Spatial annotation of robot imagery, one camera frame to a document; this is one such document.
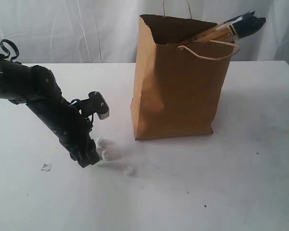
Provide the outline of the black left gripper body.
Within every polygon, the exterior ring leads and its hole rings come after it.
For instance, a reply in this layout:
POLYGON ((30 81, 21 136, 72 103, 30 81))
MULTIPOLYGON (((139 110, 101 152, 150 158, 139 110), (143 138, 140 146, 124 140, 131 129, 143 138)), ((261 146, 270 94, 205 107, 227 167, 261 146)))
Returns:
POLYGON ((71 159, 82 168, 100 161, 95 142, 90 138, 91 122, 65 98, 38 99, 26 106, 57 136, 71 159))

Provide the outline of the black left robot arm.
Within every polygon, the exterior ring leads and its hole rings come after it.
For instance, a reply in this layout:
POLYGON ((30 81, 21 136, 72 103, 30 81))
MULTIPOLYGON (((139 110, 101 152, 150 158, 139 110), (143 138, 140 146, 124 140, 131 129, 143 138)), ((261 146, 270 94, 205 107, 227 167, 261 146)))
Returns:
POLYGON ((90 92, 88 96, 85 100, 68 102, 51 70, 0 58, 0 99, 24 103, 82 168, 100 160, 95 142, 90 138, 93 121, 89 117, 105 115, 109 109, 99 92, 90 92))

